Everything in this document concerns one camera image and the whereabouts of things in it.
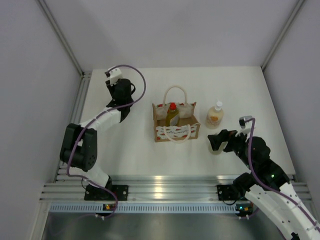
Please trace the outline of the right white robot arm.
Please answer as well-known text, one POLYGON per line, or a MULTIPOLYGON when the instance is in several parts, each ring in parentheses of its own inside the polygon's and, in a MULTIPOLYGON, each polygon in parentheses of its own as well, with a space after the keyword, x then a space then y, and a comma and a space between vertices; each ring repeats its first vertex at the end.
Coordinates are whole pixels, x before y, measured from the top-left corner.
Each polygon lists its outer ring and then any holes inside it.
POLYGON ((250 169, 230 186, 238 199, 246 199, 262 211, 286 240, 318 240, 320 224, 297 195, 290 178, 270 158, 270 148, 257 136, 223 129, 208 135, 213 151, 233 152, 250 169))

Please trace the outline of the cream pump lotion bottle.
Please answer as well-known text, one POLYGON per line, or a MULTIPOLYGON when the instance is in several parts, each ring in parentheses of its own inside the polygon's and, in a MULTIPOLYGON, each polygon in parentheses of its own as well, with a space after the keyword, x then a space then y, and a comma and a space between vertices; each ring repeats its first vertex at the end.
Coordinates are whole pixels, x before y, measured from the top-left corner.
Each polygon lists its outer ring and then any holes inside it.
POLYGON ((222 107, 223 103, 220 100, 217 100, 215 106, 212 106, 208 110, 205 124, 209 129, 215 129, 220 125, 224 117, 224 111, 222 107))

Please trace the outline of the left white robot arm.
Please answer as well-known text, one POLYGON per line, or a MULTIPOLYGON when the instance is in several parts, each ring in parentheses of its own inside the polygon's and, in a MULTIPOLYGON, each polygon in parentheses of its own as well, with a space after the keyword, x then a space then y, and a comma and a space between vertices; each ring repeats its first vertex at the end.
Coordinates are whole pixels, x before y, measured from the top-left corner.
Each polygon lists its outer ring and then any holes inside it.
POLYGON ((80 124, 70 123, 65 130, 59 158, 67 164, 67 175, 88 181, 86 201, 110 201, 116 197, 111 177, 100 166, 98 136, 121 123, 134 103, 136 87, 129 79, 120 78, 115 84, 106 81, 112 100, 98 116, 80 124))

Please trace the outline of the yellow red-capped bottle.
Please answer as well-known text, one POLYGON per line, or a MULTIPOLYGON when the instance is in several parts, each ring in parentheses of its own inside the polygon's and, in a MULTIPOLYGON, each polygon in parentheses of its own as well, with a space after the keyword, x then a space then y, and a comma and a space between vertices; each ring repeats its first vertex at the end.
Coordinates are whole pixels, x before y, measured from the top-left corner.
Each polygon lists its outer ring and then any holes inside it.
POLYGON ((165 125, 167 127, 177 126, 180 120, 180 112, 175 103, 170 103, 169 108, 167 110, 166 122, 165 125))

